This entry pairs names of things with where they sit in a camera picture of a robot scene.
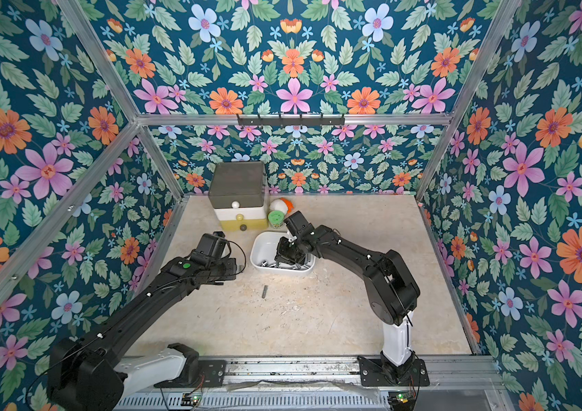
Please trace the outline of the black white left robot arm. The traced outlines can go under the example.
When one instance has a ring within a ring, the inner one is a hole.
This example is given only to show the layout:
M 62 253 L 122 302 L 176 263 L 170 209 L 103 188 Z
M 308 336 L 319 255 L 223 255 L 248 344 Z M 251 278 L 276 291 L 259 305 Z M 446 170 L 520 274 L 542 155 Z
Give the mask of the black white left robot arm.
M 203 285 L 234 281 L 241 273 L 224 233 L 204 234 L 188 255 L 166 263 L 150 285 L 77 340 L 50 350 L 46 394 L 66 410 L 111 410 L 132 375 L 116 368 L 131 346 L 170 308 Z

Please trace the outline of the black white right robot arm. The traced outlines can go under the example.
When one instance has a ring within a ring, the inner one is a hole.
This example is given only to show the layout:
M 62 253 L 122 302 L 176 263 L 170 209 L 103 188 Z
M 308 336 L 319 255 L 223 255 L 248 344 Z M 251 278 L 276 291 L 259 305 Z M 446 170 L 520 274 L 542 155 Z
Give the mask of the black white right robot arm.
M 380 360 L 369 366 L 391 385 L 407 381 L 417 367 L 411 337 L 420 289 L 402 256 L 394 250 L 381 253 L 363 248 L 335 229 L 313 226 L 301 212 L 286 217 L 284 224 L 291 238 L 279 241 L 275 261 L 295 265 L 312 255 L 361 279 L 371 310 L 383 322 Z

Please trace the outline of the white plastic storage tray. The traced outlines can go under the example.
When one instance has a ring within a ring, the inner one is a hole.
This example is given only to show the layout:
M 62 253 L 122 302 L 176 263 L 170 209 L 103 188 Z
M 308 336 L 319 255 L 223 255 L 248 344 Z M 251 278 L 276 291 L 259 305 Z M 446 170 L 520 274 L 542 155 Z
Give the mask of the white plastic storage tray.
M 250 255 L 250 262 L 253 267 L 259 272 L 267 272 L 276 275 L 305 276 L 306 274 L 311 273 L 315 266 L 306 272 L 274 272 L 272 270 L 258 269 L 255 267 L 256 264 L 261 263 L 262 261 L 275 262 L 277 243 L 283 236 L 290 240 L 294 239 L 291 234 L 279 231 L 265 231 L 256 237 Z M 317 258 L 314 255 L 309 254 L 306 257 L 306 262 L 310 261 L 313 261 L 316 265 Z

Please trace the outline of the grey white yellow drawer box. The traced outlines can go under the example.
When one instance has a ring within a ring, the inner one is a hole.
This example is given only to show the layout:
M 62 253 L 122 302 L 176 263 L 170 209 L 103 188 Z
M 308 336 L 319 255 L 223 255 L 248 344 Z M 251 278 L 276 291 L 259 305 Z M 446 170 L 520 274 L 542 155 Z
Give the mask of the grey white yellow drawer box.
M 268 228 L 268 185 L 262 162 L 218 164 L 208 196 L 223 231 Z

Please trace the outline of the sockets pile in tray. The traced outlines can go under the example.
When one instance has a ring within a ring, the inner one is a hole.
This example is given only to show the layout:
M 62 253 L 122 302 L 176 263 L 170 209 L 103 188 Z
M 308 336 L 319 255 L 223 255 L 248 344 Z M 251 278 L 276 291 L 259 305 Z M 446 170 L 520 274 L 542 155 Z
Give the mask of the sockets pile in tray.
M 258 269 L 272 270 L 274 272 L 306 272 L 315 266 L 313 261 L 304 264 L 287 264 L 281 262 L 262 261 L 255 265 Z

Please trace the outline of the white orange ball toy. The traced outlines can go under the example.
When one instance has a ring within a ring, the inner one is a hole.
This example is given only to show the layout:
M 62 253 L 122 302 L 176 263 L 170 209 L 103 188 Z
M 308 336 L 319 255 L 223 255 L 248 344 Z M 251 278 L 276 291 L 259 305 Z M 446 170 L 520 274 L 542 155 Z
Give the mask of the white orange ball toy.
M 284 215 L 290 214 L 294 210 L 293 203 L 286 198 L 277 198 L 270 202 L 269 210 L 282 212 Z

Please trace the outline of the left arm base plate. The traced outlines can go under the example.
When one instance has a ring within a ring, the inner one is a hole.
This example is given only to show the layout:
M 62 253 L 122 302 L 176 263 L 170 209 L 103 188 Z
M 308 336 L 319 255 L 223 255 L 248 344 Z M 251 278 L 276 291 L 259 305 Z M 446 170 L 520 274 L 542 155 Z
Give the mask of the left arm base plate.
M 224 384 L 227 362 L 222 360 L 198 360 L 185 366 L 178 378 L 166 382 L 168 388 L 195 389 L 217 388 Z

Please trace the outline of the black wall hook rail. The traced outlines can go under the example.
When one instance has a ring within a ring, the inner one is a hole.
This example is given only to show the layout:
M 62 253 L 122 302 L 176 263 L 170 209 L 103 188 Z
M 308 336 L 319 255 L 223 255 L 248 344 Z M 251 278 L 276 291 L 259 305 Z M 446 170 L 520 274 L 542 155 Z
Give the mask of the black wall hook rail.
M 270 126 L 284 128 L 287 126 L 306 126 L 308 128 L 322 126 L 342 126 L 346 124 L 344 115 L 244 115 L 236 116 L 239 126 Z

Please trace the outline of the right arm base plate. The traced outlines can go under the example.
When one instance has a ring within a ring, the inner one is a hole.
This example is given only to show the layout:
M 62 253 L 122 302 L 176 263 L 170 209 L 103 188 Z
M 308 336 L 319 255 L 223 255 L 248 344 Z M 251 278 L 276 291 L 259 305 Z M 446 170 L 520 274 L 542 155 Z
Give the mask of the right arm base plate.
M 410 354 L 400 366 L 394 365 L 385 356 L 379 358 L 357 357 L 361 385 L 364 387 L 406 386 L 426 387 L 430 385 L 426 363 Z

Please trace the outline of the aluminium front rail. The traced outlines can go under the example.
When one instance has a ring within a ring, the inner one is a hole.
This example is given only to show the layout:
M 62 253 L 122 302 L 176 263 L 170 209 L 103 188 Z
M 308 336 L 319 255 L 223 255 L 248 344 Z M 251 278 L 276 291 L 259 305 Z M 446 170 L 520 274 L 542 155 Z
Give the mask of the aluminium front rail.
M 227 362 L 217 388 L 168 388 L 162 361 L 128 357 L 132 375 L 111 410 L 512 410 L 489 356 L 421 356 L 430 385 L 364 387 L 358 356 L 201 356 Z

